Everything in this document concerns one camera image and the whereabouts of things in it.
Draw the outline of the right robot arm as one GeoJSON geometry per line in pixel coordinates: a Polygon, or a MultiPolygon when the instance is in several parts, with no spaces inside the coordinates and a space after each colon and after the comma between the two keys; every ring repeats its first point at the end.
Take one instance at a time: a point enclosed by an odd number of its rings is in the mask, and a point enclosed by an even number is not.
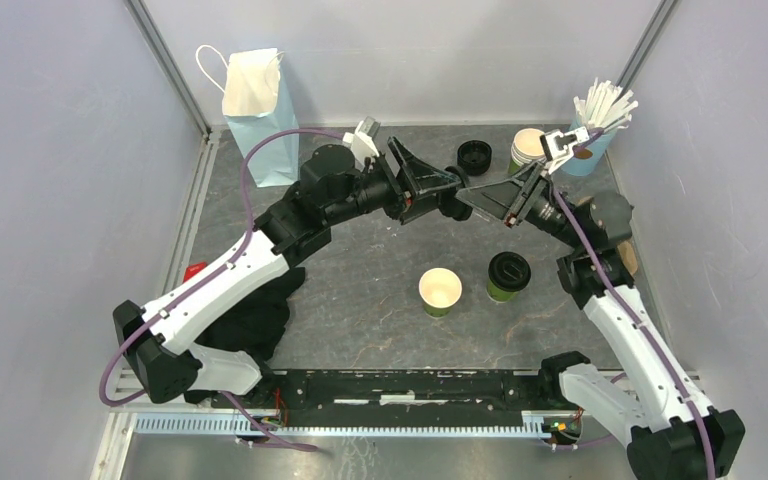
{"type": "Polygon", "coordinates": [[[542,362],[540,400],[582,408],[624,447],[638,479],[727,476],[746,427],[736,411],[713,405],[647,313],[620,249],[631,237],[626,198],[603,191],[574,205],[538,165],[461,188],[455,197],[507,226],[524,220],[571,247],[557,261],[562,288],[607,340],[632,387],[625,392],[570,352],[542,362]]]}

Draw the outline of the black cup lid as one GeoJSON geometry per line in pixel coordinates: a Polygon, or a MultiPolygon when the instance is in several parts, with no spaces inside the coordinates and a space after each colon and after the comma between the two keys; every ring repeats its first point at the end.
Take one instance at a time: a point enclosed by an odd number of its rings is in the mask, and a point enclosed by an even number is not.
{"type": "Polygon", "coordinates": [[[494,287],[502,291],[519,292],[530,283],[532,269],[522,255],[504,251],[496,254],[490,260],[488,278],[494,287]]]}

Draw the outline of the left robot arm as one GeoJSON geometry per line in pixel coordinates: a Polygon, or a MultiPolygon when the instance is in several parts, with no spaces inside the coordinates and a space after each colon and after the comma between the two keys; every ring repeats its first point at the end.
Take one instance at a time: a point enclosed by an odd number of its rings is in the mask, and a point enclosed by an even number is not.
{"type": "Polygon", "coordinates": [[[434,210],[462,221],[470,207],[456,199],[468,176],[419,159],[401,142],[385,155],[358,161],[345,145],[327,144],[300,166],[298,180],[253,222],[253,229],[204,270],[140,306],[124,301],[113,312],[122,355],[155,404],[188,391],[226,391],[250,407],[266,405],[274,381],[248,353],[204,346],[198,338],[258,288],[297,267],[332,239],[340,223],[383,210],[407,224],[434,210]]]}

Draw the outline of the green paper coffee cup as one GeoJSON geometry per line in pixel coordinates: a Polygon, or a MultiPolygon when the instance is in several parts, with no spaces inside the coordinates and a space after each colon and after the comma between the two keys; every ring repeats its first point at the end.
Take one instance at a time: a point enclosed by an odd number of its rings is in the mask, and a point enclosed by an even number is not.
{"type": "Polygon", "coordinates": [[[508,290],[496,284],[492,279],[487,281],[488,297],[496,303],[507,303],[519,294],[519,290],[508,290]]]}

